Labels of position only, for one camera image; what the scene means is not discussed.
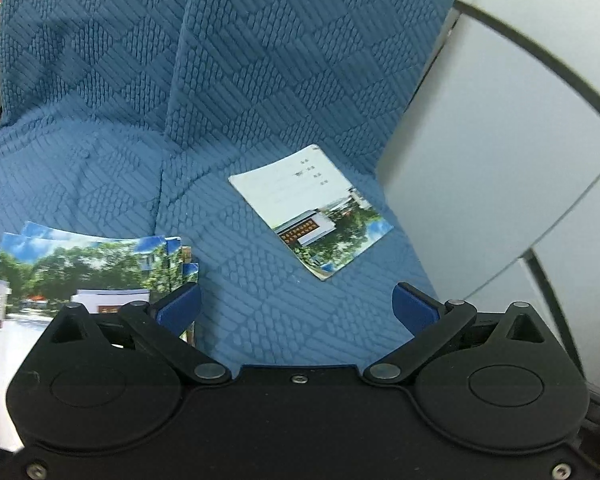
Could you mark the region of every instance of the diamond pattern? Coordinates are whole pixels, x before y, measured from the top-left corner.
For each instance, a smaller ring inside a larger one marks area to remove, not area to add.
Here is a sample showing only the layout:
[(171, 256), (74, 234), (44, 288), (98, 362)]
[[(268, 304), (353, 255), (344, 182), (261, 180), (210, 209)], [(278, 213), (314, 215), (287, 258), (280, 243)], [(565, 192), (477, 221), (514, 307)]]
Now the diamond pattern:
[(375, 361), (395, 283), (433, 294), (405, 233), (323, 283), (227, 179), (318, 142), (394, 221), (374, 167), (452, 1), (3, 0), (0, 238), (182, 235), (234, 372)]

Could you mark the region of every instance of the blue textured fabric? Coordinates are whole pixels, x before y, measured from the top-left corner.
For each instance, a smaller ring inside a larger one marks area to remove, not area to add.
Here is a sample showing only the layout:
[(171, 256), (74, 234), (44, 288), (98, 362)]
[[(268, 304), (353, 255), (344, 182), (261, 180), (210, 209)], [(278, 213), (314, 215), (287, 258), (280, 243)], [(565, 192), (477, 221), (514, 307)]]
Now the blue textured fabric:
[(326, 282), (227, 181), (319, 144), (395, 223), (374, 168), (452, 0), (3, 0), (0, 237), (26, 220), (182, 235), (198, 345), (229, 365), (367, 365), (410, 334), (396, 228)]

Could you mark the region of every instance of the stack of notebooks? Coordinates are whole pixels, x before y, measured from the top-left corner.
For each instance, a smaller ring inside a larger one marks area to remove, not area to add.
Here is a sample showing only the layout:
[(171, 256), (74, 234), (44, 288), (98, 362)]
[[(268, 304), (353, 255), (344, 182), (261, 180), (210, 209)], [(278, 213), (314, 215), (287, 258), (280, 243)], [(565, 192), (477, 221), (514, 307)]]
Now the stack of notebooks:
[[(198, 280), (179, 237), (100, 238), (27, 222), (0, 245), (0, 447), (22, 447), (6, 409), (11, 379), (62, 305), (93, 314), (159, 300)], [(193, 344), (193, 327), (182, 338)]]

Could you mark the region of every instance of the silver round joint cap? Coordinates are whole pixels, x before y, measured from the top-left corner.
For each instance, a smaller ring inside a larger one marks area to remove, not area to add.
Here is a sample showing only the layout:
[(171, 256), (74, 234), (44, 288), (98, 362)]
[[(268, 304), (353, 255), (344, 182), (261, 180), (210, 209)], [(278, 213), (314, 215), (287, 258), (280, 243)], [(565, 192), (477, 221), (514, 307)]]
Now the silver round joint cap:
[(42, 464), (29, 464), (27, 466), (27, 476), (31, 478), (31, 480), (45, 480), (46, 467)]
[(571, 476), (571, 466), (569, 464), (558, 464), (551, 471), (554, 480), (567, 480)]
[(375, 379), (395, 379), (400, 375), (400, 368), (391, 363), (379, 363), (369, 368), (369, 373)]
[(222, 377), (225, 370), (226, 369), (218, 363), (204, 363), (196, 366), (196, 368), (193, 370), (193, 373), (195, 373), (200, 379), (211, 380)]
[(293, 384), (307, 384), (309, 382), (309, 377), (306, 375), (294, 375), (291, 376), (291, 382)]

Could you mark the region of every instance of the screw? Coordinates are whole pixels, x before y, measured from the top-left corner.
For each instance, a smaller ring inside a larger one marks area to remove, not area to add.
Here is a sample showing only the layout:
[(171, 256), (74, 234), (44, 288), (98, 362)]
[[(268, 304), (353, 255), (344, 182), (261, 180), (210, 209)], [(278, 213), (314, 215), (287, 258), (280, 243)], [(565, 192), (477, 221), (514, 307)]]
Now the screw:
[(200, 379), (219, 379), (224, 375), (225, 368), (218, 363), (203, 363), (193, 370)]
[(31, 478), (31, 480), (45, 480), (46, 467), (42, 464), (29, 464), (27, 466), (27, 476)]
[(369, 368), (369, 373), (375, 379), (395, 379), (400, 375), (399, 367), (390, 363), (380, 363)]
[(566, 480), (571, 476), (571, 466), (569, 464), (558, 464), (551, 471), (551, 476), (554, 480)]
[(291, 382), (294, 384), (307, 384), (309, 382), (309, 377), (306, 375), (294, 375), (291, 376)]

